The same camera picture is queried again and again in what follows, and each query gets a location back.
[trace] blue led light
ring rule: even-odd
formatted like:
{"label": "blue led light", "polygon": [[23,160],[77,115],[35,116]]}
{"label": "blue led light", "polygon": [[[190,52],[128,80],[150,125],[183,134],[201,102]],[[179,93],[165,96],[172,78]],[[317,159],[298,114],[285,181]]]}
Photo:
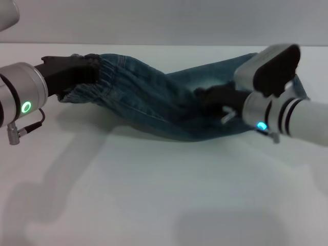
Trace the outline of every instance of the blue led light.
{"label": "blue led light", "polygon": [[264,122],[259,122],[259,123],[257,124],[257,127],[258,127],[259,129],[263,130],[263,131],[266,130],[266,129],[268,128]]}

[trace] jeans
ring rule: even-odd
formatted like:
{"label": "jeans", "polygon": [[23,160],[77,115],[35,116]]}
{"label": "jeans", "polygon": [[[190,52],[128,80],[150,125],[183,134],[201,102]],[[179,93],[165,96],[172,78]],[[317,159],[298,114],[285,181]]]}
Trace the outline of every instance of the jeans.
{"label": "jeans", "polygon": [[[124,119],[185,140],[239,134],[252,128],[239,117],[223,125],[220,118],[205,115],[193,91],[229,83],[235,70],[254,55],[164,74],[132,57],[103,54],[99,81],[76,85],[58,100],[94,103]],[[297,76],[293,85],[296,95],[306,98]]]}

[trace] led light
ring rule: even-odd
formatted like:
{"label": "led light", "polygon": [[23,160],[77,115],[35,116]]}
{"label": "led light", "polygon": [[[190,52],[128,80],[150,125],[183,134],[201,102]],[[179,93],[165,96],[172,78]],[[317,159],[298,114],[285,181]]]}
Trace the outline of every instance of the led light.
{"label": "led light", "polygon": [[25,102],[22,105],[22,113],[24,113],[24,114],[27,113],[31,109],[31,107],[32,107],[32,104],[29,101]]}
{"label": "led light", "polygon": [[267,127],[267,125],[265,124],[265,123],[263,123],[263,122],[259,122],[258,124],[257,124],[257,127],[259,128],[259,129],[261,129],[261,130],[266,130],[268,127]]}

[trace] white table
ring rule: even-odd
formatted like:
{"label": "white table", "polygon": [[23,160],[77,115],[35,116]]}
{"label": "white table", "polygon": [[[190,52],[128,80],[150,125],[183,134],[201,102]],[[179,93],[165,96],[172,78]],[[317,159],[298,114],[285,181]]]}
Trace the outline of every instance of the white table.
{"label": "white table", "polygon": [[[0,66],[119,53],[173,72],[262,49],[0,44]],[[327,57],[328,48],[302,48],[298,70],[312,100],[326,103]],[[178,142],[55,96],[44,111],[44,125],[18,146],[0,129],[0,245],[327,245],[325,148],[252,132]],[[36,111],[17,125],[39,119]]]}

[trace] black cable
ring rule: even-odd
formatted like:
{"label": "black cable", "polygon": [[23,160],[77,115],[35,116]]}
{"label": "black cable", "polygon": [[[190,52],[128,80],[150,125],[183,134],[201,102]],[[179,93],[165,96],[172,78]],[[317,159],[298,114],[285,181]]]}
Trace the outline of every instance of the black cable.
{"label": "black cable", "polygon": [[258,132],[258,133],[260,133],[260,134],[262,134],[262,135],[264,135],[264,136],[268,136],[269,134],[268,134],[268,132],[265,132],[265,131],[261,131],[261,130],[255,130],[256,132]]}
{"label": "black cable", "polygon": [[39,111],[42,114],[42,119],[36,123],[33,123],[29,126],[24,127],[24,129],[26,130],[26,134],[28,134],[28,133],[34,131],[35,129],[39,128],[40,126],[42,126],[42,123],[45,121],[46,115],[45,115],[44,111],[42,109],[39,109]]}
{"label": "black cable", "polygon": [[46,119],[46,115],[45,115],[45,113],[43,112],[42,109],[39,109],[39,111],[40,111],[41,114],[42,114],[42,120],[41,120],[40,122],[43,123],[43,121],[45,121],[45,119]]}

